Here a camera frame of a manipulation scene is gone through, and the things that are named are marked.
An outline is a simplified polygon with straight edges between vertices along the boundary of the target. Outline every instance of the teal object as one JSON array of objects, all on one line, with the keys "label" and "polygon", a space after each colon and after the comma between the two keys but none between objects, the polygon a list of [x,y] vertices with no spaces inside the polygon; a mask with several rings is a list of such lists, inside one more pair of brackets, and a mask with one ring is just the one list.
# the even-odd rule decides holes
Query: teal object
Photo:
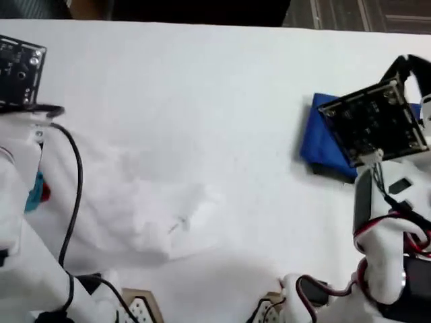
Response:
[{"label": "teal object", "polygon": [[27,198],[26,209],[24,210],[25,213],[36,210],[36,208],[40,204],[42,193],[43,193],[43,174],[42,172],[38,172],[38,174],[36,175],[34,188],[30,191]]}]

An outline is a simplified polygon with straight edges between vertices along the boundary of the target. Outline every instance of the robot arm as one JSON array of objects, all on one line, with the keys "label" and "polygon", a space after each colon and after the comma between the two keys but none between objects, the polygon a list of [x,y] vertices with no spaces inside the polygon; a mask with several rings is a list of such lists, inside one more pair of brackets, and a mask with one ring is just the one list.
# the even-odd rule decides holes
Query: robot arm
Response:
[{"label": "robot arm", "polygon": [[[404,98],[411,73],[423,97],[418,121]],[[352,275],[350,292],[317,314],[294,288],[298,275],[287,275],[285,323],[428,321],[431,176],[413,162],[430,160],[430,73],[428,61],[399,57],[380,83],[319,107],[346,161],[358,168],[354,243],[365,258]]]}]

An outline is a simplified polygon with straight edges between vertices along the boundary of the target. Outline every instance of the blue object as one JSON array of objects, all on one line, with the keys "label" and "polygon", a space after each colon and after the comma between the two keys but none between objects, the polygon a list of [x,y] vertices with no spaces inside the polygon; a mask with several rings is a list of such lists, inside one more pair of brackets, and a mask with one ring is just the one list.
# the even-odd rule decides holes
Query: blue object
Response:
[{"label": "blue object", "polygon": [[35,210],[38,205],[40,204],[40,200],[42,198],[43,193],[43,174],[41,172],[38,172],[36,175],[36,181],[34,183],[34,188],[30,191],[27,203],[26,203],[26,209],[24,212],[30,212]]},{"label": "blue object", "polygon": [[[327,166],[349,178],[355,178],[358,175],[356,169],[350,168],[317,111],[320,105],[335,99],[337,99],[336,96],[327,94],[316,93],[314,95],[310,116],[308,117],[304,138],[302,140],[300,155],[310,164]],[[419,119],[420,105],[412,104],[411,110],[414,116]]]}]

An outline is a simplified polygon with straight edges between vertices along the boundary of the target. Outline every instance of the red object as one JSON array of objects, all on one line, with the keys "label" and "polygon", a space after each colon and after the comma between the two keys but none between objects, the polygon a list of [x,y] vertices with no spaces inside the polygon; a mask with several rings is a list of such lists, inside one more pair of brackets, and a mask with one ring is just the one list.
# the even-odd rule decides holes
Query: red object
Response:
[{"label": "red object", "polygon": [[46,202],[47,200],[49,200],[50,196],[51,196],[51,189],[49,188],[46,182],[43,182],[43,191],[42,191],[42,196],[40,198],[40,202]]}]

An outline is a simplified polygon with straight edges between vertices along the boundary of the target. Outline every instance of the connector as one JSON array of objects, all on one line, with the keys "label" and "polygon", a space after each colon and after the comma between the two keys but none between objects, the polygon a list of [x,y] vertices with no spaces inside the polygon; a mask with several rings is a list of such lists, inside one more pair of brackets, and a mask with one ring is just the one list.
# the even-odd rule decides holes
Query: connector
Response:
[{"label": "connector", "polygon": [[377,149],[368,155],[361,155],[359,158],[368,168],[372,167],[374,164],[381,163],[383,160],[383,150]]}]

